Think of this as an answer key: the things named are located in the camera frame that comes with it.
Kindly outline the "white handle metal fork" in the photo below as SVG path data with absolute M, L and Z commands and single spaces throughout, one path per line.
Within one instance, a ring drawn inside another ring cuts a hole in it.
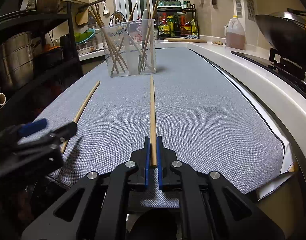
M 145 46 L 145 40 L 146 40 L 146 35 L 147 35 L 147 29 L 148 29 L 148 10 L 144 9 L 143 13 L 142 13 L 142 22 L 141 22 L 141 48 L 142 48 L 142 55 L 145 56 L 145 58 L 147 59 L 147 55 L 146 55 L 146 50 L 144 49 Z

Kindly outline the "chrome kitchen faucet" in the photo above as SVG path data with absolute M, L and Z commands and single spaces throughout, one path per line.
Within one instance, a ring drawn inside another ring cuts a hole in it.
M 109 25 L 114 25 L 122 22 L 126 22 L 126 18 L 121 11 L 115 11 L 114 13 L 112 13 Z

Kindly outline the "large steel stockpot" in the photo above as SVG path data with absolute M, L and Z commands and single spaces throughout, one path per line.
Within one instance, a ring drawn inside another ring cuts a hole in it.
M 26 31 L 0 46 L 0 76 L 6 89 L 21 88 L 33 78 L 33 42 Z

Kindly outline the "grey woven table mat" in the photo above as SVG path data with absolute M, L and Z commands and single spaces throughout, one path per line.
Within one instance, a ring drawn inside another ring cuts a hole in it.
M 242 193 L 280 175 L 288 141 L 236 79 L 187 48 L 156 54 L 153 76 L 110 77 L 102 63 L 42 111 L 51 131 L 73 120 L 90 96 L 51 181 L 72 186 L 90 171 L 112 171 L 142 148 L 150 133 L 150 83 L 157 134 L 179 160 L 202 173 L 219 171 Z

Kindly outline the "green plastic basin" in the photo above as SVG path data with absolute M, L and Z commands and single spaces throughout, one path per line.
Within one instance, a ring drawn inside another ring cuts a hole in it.
M 76 44 L 87 42 L 89 39 L 93 38 L 95 35 L 95 29 L 87 29 L 84 33 L 74 33 Z

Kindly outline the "black metal shelf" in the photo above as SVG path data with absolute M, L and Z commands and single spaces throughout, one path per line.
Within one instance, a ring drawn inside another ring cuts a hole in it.
M 29 31 L 33 42 L 33 78 L 21 88 L 6 89 L 0 76 L 0 128 L 34 120 L 70 85 L 82 77 L 74 39 L 72 3 L 56 13 L 27 12 L 0 21 L 0 46 Z

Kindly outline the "clear plastic utensil container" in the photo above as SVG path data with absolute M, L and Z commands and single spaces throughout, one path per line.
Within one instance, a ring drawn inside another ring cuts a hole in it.
M 122 28 L 126 29 L 139 49 L 142 50 L 141 22 L 142 20 L 128 21 L 101 28 L 102 44 L 107 63 L 108 75 L 110 77 L 153 74 L 147 67 L 144 68 L 144 72 L 139 74 L 139 64 L 141 61 L 139 53 L 122 31 Z M 151 38 L 154 68 L 156 73 L 157 63 L 154 25 L 152 26 Z M 147 43 L 146 55 L 147 61 L 151 65 L 150 41 Z

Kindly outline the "white hanging ladle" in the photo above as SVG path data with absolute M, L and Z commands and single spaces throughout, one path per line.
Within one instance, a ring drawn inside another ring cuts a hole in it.
M 102 4 L 103 4 L 103 13 L 102 13 L 103 16 L 109 15 L 110 10 L 107 8 L 106 0 L 104 0 Z

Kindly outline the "brown bowl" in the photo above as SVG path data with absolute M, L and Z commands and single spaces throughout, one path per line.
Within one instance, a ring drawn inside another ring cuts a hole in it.
M 37 11 L 56 13 L 61 0 L 37 0 Z

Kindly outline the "wooden cutting board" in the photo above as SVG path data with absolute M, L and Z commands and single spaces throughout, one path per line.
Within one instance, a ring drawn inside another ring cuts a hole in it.
M 167 42 L 187 42 L 187 43 L 207 43 L 206 40 L 202 39 L 191 39 L 191 38 L 165 38 Z

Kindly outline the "black condiment rack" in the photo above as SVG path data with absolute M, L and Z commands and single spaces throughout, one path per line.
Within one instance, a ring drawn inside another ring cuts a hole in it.
M 190 1 L 159 0 L 156 16 L 157 38 L 199 38 L 196 6 Z

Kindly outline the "black gas stove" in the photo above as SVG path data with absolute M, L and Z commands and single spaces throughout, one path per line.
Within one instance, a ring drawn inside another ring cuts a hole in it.
M 306 93 L 306 66 L 300 66 L 290 61 L 281 56 L 277 50 L 271 48 L 268 59 L 237 51 L 232 51 L 231 53 L 267 69 L 283 81 Z

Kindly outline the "brown liquid plastic jug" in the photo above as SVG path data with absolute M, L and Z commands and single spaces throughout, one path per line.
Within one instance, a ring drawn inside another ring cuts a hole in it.
M 234 15 L 224 26 L 225 45 L 229 48 L 245 49 L 245 30 L 238 20 L 238 16 Z

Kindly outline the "black wok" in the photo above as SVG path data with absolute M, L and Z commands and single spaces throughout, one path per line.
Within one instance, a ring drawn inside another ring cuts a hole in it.
M 305 28 L 271 15 L 255 15 L 254 20 L 265 39 L 281 56 L 306 66 Z

